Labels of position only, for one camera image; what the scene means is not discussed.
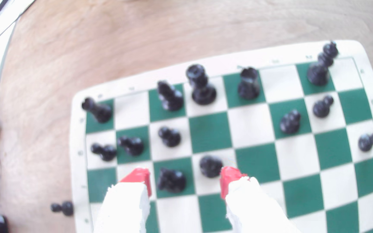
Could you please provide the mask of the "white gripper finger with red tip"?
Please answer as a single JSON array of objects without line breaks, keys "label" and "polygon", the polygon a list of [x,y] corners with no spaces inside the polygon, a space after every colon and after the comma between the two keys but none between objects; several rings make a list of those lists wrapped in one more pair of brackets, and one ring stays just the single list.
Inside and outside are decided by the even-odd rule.
[{"label": "white gripper finger with red tip", "polygon": [[226,218],[234,233],[299,233],[278,202],[270,197],[255,177],[235,167],[220,171],[220,196]]},{"label": "white gripper finger with red tip", "polygon": [[108,188],[94,233],[146,233],[150,214],[150,172],[137,167]]}]

